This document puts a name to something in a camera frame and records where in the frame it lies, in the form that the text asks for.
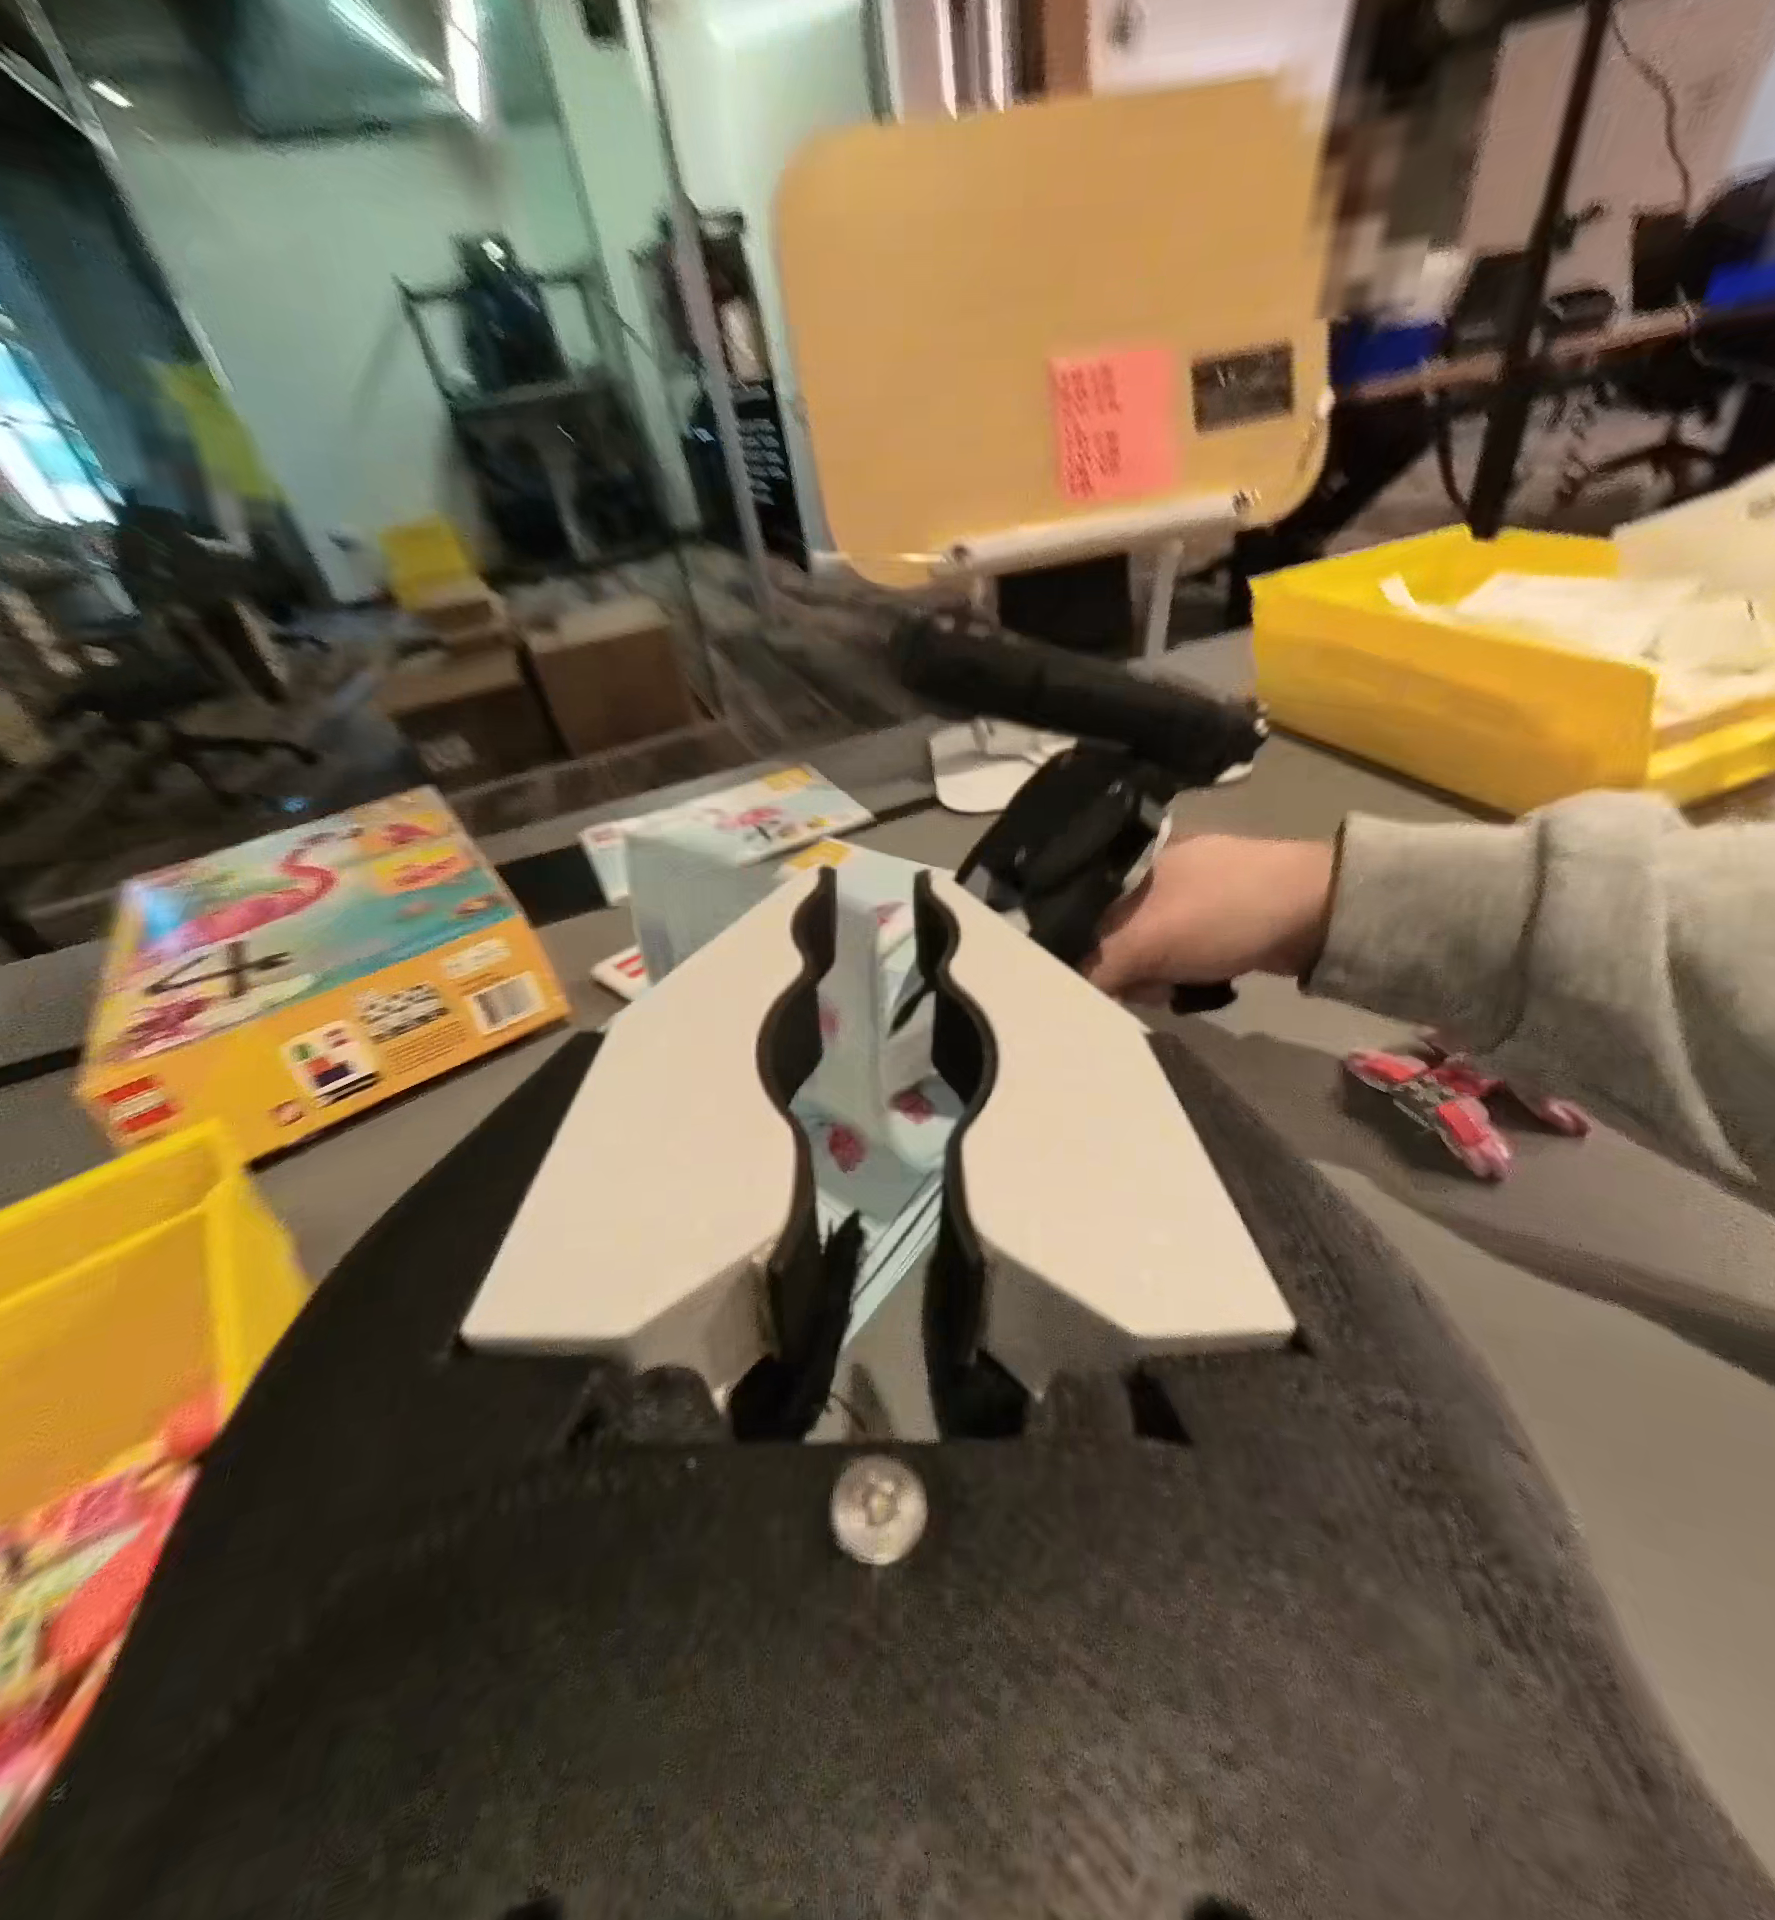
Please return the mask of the brown cardboard box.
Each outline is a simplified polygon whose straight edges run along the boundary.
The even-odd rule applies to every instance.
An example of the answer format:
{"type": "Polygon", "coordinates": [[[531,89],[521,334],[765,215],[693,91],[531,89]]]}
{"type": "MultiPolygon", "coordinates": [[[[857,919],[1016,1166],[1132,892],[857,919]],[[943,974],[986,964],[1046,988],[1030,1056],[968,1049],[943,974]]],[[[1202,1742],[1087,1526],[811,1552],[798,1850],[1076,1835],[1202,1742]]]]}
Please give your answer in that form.
{"type": "Polygon", "coordinates": [[[594,757],[704,719],[675,625],[643,596],[621,596],[520,630],[546,712],[571,757],[594,757]]]}
{"type": "Polygon", "coordinates": [[[527,775],[561,747],[521,652],[505,643],[407,660],[382,674],[376,704],[428,781],[451,793],[527,775]]]}

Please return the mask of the pink toy brick model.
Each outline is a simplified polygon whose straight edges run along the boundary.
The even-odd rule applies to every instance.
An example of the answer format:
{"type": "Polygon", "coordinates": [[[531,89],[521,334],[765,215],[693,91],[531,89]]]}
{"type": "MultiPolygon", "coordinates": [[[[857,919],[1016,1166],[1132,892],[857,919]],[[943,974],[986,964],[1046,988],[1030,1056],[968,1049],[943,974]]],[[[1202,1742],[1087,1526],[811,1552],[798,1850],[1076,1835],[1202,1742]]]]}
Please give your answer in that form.
{"type": "Polygon", "coordinates": [[[1434,1038],[1406,1052],[1350,1052],[1339,1065],[1354,1091],[1369,1092],[1485,1186],[1504,1185],[1515,1168],[1513,1140],[1502,1124],[1506,1116],[1548,1138],[1580,1142],[1592,1134],[1592,1119],[1575,1103],[1504,1080],[1434,1038]]]}

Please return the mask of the pile of white paper bags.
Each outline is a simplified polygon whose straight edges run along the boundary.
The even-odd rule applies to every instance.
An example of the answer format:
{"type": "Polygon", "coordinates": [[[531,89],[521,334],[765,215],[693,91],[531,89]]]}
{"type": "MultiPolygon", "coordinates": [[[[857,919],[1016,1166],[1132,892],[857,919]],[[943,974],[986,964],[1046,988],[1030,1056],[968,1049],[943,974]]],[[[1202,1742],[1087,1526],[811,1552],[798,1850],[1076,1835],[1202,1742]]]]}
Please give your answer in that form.
{"type": "Polygon", "coordinates": [[[1611,552],[1603,578],[1500,570],[1448,600],[1387,574],[1380,596],[1437,625],[1642,666],[1660,732],[1775,699],[1775,464],[1625,522],[1611,552]]]}

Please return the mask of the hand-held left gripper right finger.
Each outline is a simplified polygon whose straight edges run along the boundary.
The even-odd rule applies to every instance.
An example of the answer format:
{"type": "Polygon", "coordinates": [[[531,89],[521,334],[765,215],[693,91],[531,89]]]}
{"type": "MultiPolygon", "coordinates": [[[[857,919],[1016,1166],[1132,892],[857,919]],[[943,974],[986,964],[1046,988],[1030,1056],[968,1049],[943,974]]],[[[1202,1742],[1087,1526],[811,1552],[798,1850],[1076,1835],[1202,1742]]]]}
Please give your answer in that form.
{"type": "Polygon", "coordinates": [[[934,1401],[1273,1352],[1297,1320],[1148,1031],[939,871],[913,888],[955,1096],[922,1283],[934,1401]]]}

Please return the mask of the pile of toy bricks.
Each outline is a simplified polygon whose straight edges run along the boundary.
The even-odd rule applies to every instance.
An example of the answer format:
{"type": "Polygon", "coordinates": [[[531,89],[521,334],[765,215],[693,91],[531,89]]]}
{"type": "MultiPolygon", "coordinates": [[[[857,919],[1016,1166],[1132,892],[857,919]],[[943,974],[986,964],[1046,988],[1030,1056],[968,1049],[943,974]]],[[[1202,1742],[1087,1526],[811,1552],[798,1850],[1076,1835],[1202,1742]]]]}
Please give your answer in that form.
{"type": "Polygon", "coordinates": [[[102,1473],[0,1524],[0,1850],[56,1788],[226,1419],[182,1401],[102,1473]]]}

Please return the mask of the small yellow bin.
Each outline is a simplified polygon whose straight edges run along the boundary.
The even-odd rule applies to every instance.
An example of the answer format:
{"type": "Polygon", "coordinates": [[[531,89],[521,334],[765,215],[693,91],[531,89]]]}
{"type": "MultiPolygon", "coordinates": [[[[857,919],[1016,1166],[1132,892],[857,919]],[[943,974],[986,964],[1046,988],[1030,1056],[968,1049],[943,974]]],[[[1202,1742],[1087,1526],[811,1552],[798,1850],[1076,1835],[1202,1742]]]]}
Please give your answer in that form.
{"type": "Polygon", "coordinates": [[[487,591],[467,541],[446,516],[419,516],[385,525],[378,554],[394,606],[419,611],[443,600],[487,591]]]}

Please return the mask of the black metal rack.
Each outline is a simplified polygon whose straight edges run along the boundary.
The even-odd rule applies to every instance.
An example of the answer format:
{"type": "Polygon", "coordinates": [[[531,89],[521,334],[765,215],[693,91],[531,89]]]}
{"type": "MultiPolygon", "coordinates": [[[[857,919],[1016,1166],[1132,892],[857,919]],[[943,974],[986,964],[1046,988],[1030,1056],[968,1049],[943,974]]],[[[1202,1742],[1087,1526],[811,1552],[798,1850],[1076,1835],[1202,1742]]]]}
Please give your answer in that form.
{"type": "Polygon", "coordinates": [[[571,572],[651,549],[665,522],[606,274],[535,270],[495,229],[451,252],[394,295],[499,549],[571,572]]]}

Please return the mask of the yellow plastic bin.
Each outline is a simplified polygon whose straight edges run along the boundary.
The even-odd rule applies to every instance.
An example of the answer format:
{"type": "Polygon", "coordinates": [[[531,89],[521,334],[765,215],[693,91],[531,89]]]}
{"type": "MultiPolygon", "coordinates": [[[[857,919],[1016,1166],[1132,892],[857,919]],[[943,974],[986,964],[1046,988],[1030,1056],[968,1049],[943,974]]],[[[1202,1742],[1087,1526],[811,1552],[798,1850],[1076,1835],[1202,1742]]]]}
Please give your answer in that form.
{"type": "Polygon", "coordinates": [[[0,1211],[0,1524],[195,1395],[228,1418],[303,1298],[295,1243],[217,1124],[0,1211]]]}
{"type": "Polygon", "coordinates": [[[1650,666],[1452,615],[1499,574],[1591,585],[1620,560],[1603,537],[1445,525],[1260,576],[1273,727],[1502,816],[1592,790],[1711,803],[1775,778],[1775,695],[1666,729],[1650,666]]]}

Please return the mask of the black label sticker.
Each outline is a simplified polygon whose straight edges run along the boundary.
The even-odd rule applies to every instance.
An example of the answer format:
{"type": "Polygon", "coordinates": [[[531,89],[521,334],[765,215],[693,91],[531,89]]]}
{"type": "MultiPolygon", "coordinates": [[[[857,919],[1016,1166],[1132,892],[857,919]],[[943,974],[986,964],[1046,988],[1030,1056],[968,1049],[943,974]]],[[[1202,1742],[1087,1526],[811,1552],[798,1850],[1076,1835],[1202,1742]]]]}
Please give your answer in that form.
{"type": "Polygon", "coordinates": [[[1297,406],[1297,361],[1289,340],[1188,365],[1189,419],[1198,435],[1289,419],[1297,406]]]}

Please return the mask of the pink sticky note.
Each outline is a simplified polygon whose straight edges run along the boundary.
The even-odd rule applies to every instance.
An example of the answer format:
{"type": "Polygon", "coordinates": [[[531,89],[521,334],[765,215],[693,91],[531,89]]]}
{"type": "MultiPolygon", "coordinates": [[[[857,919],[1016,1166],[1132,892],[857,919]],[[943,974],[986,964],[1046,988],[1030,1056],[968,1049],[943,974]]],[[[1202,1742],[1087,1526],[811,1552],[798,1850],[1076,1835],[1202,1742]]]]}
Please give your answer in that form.
{"type": "Polygon", "coordinates": [[[1076,507],[1174,493],[1181,479],[1180,362],[1165,346],[1046,362],[1059,497],[1076,507]]]}

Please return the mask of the wooden book stand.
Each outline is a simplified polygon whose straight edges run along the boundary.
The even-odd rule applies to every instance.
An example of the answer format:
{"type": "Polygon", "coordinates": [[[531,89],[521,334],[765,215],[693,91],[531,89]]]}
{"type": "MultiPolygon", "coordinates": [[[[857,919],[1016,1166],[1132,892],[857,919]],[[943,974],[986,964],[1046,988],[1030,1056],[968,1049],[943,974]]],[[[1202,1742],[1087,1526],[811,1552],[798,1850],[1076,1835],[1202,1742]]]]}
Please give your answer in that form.
{"type": "Polygon", "coordinates": [[[824,135],[785,170],[774,247],[825,560],[875,590],[965,590],[1126,554],[1139,659],[1188,554],[1299,510],[1332,422],[1323,133],[1277,77],[1057,98],[824,135]],[[1289,419],[1198,435],[1188,365],[1295,346],[1289,419]],[[1174,493],[1059,497],[1046,362],[1165,346],[1174,493]]]}

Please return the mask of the black tripod pole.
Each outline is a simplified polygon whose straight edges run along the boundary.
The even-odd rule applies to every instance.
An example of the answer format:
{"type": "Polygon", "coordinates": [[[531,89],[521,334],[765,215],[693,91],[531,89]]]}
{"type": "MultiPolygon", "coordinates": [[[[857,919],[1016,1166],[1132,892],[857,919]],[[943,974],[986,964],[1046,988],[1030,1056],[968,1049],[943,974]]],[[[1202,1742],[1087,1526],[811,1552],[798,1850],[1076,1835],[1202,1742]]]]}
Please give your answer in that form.
{"type": "Polygon", "coordinates": [[[1524,250],[1519,301],[1502,336],[1500,367],[1493,390],[1494,402],[1469,493],[1463,519],[1477,543],[1489,543],[1499,533],[1515,486],[1528,418],[1540,380],[1536,340],[1542,327],[1540,316],[1546,301],[1548,270],[1561,223],[1569,211],[1569,188],[1592,107],[1603,43],[1616,10],[1616,2],[1589,2],[1585,9],[1570,87],[1548,157],[1543,195],[1524,250]]]}

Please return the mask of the person's right hand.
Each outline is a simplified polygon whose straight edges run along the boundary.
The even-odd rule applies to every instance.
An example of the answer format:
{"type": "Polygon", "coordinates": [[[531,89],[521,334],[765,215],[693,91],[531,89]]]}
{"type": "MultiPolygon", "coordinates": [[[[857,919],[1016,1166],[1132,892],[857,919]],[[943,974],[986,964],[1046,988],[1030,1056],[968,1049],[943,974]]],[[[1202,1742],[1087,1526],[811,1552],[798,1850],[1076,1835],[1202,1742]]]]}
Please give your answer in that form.
{"type": "Polygon", "coordinates": [[[1168,844],[1081,962],[1116,997],[1231,988],[1306,971],[1324,937],[1336,842],[1197,834],[1168,844]]]}

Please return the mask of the black chair back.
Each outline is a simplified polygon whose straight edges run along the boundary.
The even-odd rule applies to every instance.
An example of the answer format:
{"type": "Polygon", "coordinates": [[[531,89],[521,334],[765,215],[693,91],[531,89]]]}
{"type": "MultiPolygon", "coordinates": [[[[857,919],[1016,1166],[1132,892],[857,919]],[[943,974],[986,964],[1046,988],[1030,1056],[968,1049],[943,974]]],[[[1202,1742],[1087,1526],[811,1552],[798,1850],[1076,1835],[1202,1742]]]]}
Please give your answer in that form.
{"type": "Polygon", "coordinates": [[[1087,657],[1139,648],[1132,564],[1126,554],[1022,569],[996,583],[1002,627],[1087,657]]]}

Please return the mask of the yellow toy box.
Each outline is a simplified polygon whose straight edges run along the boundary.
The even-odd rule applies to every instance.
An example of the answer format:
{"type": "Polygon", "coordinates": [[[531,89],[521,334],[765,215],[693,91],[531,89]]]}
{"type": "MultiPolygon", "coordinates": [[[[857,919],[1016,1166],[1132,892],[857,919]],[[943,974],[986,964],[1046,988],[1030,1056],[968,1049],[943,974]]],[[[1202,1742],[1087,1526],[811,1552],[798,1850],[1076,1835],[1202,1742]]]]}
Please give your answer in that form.
{"type": "Polygon", "coordinates": [[[429,788],[127,882],[78,1099],[129,1152],[249,1164],[563,1027],[537,930],[429,788]]]}

